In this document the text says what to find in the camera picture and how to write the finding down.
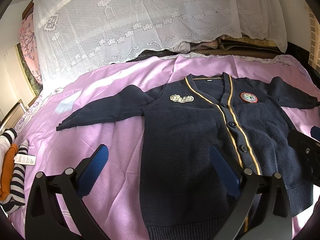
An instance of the pink bed sheet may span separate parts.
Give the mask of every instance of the pink bed sheet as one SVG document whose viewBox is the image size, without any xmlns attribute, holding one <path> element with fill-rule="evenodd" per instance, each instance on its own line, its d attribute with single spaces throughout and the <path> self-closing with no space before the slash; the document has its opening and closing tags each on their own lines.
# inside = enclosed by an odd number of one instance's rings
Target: pink bed sheet
<svg viewBox="0 0 320 240">
<path fill-rule="evenodd" d="M 35 30 L 33 27 L 33 13 L 22 21 L 19 37 L 23 57 L 36 81 L 42 84 Z"/>
<path fill-rule="evenodd" d="M 143 118 L 132 117 L 121 122 L 76 127 L 60 132 L 56 132 L 55 127 L 73 111 L 93 100 L 115 95 L 130 84 L 146 91 L 180 80 L 190 73 L 212 76 L 226 72 L 235 78 L 249 77 L 264 82 L 280 76 L 285 82 L 319 100 L 318 89 L 308 74 L 302 71 L 302 66 L 290 56 L 281 57 L 283 61 L 274 61 L 273 64 L 247 61 L 234 56 L 192 59 L 179 56 L 167 60 L 152 57 L 141 62 L 107 66 L 80 76 L 62 93 L 49 98 L 16 139 L 18 144 L 27 139 L 29 154 L 37 156 L 36 165 L 26 168 L 26 201 L 38 171 L 44 171 L 47 176 L 60 174 L 68 167 L 76 167 L 83 158 L 91 156 L 102 143 L 109 148 L 109 160 L 91 193 L 83 201 L 111 239 L 149 239 L 139 203 Z M 68 109 L 71 98 L 77 92 L 80 96 L 72 108 L 61 111 L 64 107 Z M 310 135 L 313 125 L 320 126 L 318 108 L 284 110 L 296 128 L 306 135 Z M 62 197 L 59 197 L 59 203 L 70 229 L 77 232 Z M 11 215 L 12 223 L 23 236 L 25 212 L 26 208 L 23 207 Z"/>
</svg>

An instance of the green patterned fabric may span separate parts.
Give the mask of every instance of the green patterned fabric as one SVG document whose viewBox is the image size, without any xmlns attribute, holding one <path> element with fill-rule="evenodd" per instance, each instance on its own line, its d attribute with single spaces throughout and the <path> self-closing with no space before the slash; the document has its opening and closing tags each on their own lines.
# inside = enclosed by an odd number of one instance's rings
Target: green patterned fabric
<svg viewBox="0 0 320 240">
<path fill-rule="evenodd" d="M 31 74 L 31 71 L 28 68 L 28 65 L 26 63 L 26 61 L 24 60 L 23 57 L 23 53 L 22 53 L 22 49 L 20 46 L 20 43 L 17 44 L 17 48 L 18 48 L 18 52 L 19 52 L 19 56 L 20 56 L 20 60 L 24 69 L 24 72 L 26 73 L 26 76 L 28 78 L 28 81 L 32 87 L 32 90 L 34 91 L 34 93 L 37 95 L 40 94 L 41 90 L 42 90 L 42 85 L 40 85 L 36 79 L 33 77 L 33 75 Z"/>
</svg>

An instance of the pink floral fabric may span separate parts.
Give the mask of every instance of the pink floral fabric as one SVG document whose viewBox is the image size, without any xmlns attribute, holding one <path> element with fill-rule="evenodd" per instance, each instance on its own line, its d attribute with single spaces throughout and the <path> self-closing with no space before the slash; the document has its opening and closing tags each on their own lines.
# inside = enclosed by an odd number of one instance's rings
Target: pink floral fabric
<svg viewBox="0 0 320 240">
<path fill-rule="evenodd" d="M 33 28 L 33 13 L 22 21 L 19 36 L 24 59 L 36 81 L 39 84 L 42 84 L 36 37 Z"/>
</svg>

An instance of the v-neck collar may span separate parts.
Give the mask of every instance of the v-neck collar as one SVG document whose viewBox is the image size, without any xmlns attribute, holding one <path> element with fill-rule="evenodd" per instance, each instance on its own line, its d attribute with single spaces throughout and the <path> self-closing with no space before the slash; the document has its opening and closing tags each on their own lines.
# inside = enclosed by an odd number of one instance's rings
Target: v-neck collar
<svg viewBox="0 0 320 240">
<path fill-rule="evenodd" d="M 223 95 L 221 97 L 221 100 L 218 101 L 217 99 L 215 99 L 214 97 L 208 95 L 207 93 L 201 91 L 198 89 L 194 79 L 222 79 L 224 82 L 224 91 L 223 91 Z M 231 100 L 232 95 L 231 93 L 231 76 L 229 76 L 229 74 L 223 72 L 221 75 L 216 75 L 213 77 L 206 77 L 206 76 L 194 76 L 192 74 L 188 75 L 186 77 L 188 84 L 190 85 L 190 87 L 192 88 L 192 90 L 194 90 L 197 94 L 200 94 L 202 98 L 204 98 L 208 103 L 212 103 L 212 104 L 216 104 L 219 106 L 227 106 Z"/>
</svg>

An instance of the navy blue cardigan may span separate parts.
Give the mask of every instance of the navy blue cardigan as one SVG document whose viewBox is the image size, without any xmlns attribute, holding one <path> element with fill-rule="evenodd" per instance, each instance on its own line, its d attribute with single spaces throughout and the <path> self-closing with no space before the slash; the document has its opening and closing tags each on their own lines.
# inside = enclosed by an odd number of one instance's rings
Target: navy blue cardigan
<svg viewBox="0 0 320 240">
<path fill-rule="evenodd" d="M 311 170 L 287 143 L 295 126 L 281 106 L 318 105 L 280 77 L 268 84 L 190 74 L 147 92 L 130 85 L 75 111 L 57 130 L 143 115 L 140 206 L 150 239 L 207 240 L 234 203 L 210 163 L 213 144 L 256 174 L 281 173 L 293 216 L 312 204 Z"/>
</svg>

